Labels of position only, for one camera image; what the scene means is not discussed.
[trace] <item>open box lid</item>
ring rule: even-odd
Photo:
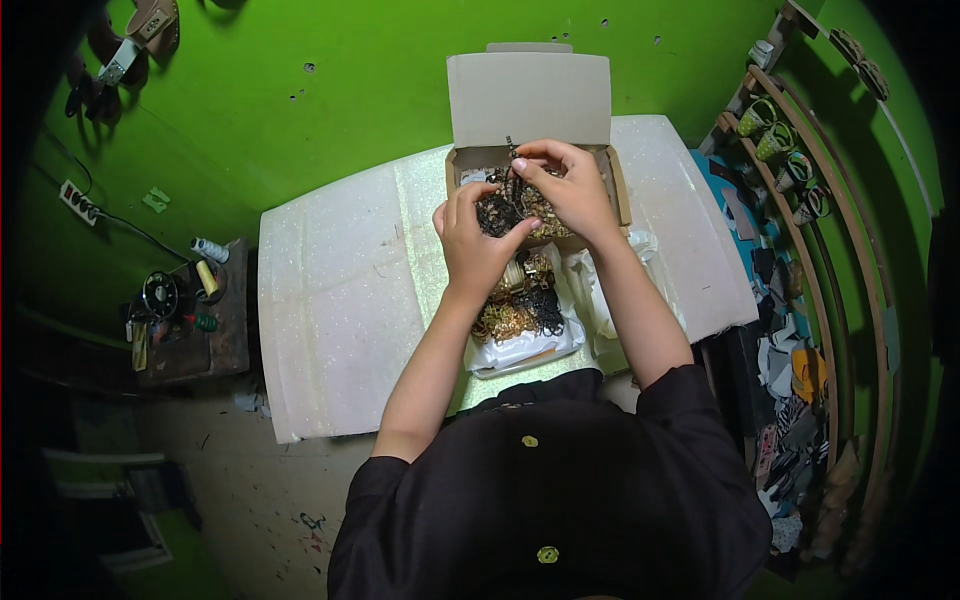
[[[453,146],[553,137],[610,144],[610,59],[568,44],[490,44],[446,59]]]

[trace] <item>left hand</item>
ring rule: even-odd
[[[444,296],[471,310],[480,310],[520,243],[543,225],[540,219],[530,218],[501,238],[484,235],[477,223],[475,204],[496,189],[489,183],[468,183],[450,194],[433,213],[433,227],[444,245],[450,277]]]

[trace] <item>hanging sandal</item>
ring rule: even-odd
[[[797,132],[792,127],[777,121],[770,129],[763,132],[758,144],[756,144],[756,159],[767,162],[774,156],[793,150],[797,139]]]
[[[115,93],[116,90],[111,93],[106,84],[90,76],[80,53],[74,53],[67,64],[66,80],[70,85],[70,94],[63,107],[66,118],[72,118],[83,106],[87,106],[84,116],[90,121],[109,120],[120,109],[120,98]]]
[[[830,41],[850,64],[856,65],[867,58],[863,52],[863,44],[842,29],[831,29]]]
[[[883,75],[880,74],[880,67],[872,60],[864,60],[856,64],[856,72],[860,75],[860,80],[870,93],[881,102],[890,100],[890,85]]]
[[[86,41],[89,42],[93,54],[109,71],[110,76],[107,78],[103,75],[98,76],[109,85],[137,85],[146,77],[149,69],[147,57],[140,57],[136,53],[130,56],[131,43],[127,42],[127,46],[124,46],[126,40],[113,31],[107,11],[101,12],[100,18],[86,33]],[[128,60],[118,60],[118,55],[127,56]]]
[[[828,201],[830,191],[820,183],[814,183],[800,195],[800,204],[793,211],[793,224],[797,227],[830,214]]]
[[[799,152],[791,152],[786,163],[777,173],[774,187],[781,194],[793,187],[794,183],[803,185],[813,178],[813,165],[810,159]]]
[[[163,56],[180,41],[180,8],[177,0],[133,0],[136,12],[127,23],[127,37],[154,58]]]
[[[753,132],[767,129],[776,120],[777,110],[773,103],[766,98],[757,98],[743,113],[740,124],[736,126],[736,132],[740,137],[747,137]]]

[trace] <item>tiled floor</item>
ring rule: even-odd
[[[373,436],[277,445],[269,419],[229,396],[147,403],[143,452],[187,465],[203,537],[237,598],[326,598],[330,550]]]

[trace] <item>power strip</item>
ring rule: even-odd
[[[73,209],[80,218],[86,221],[86,224],[93,227],[97,224],[96,207],[93,203],[77,189],[73,181],[67,180],[60,186],[60,199],[63,203]]]

